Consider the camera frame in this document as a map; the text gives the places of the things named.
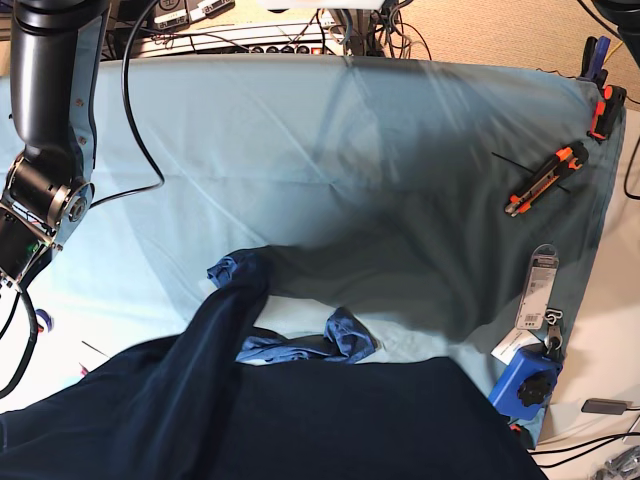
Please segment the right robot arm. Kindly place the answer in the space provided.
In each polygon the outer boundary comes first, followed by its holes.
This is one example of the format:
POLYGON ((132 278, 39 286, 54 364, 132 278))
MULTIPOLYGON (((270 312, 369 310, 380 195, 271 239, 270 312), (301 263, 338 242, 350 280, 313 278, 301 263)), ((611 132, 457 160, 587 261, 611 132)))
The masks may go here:
POLYGON ((1 196, 1 282, 24 291, 87 214, 95 187, 94 93, 110 4, 16 1, 11 118, 24 147, 1 196))

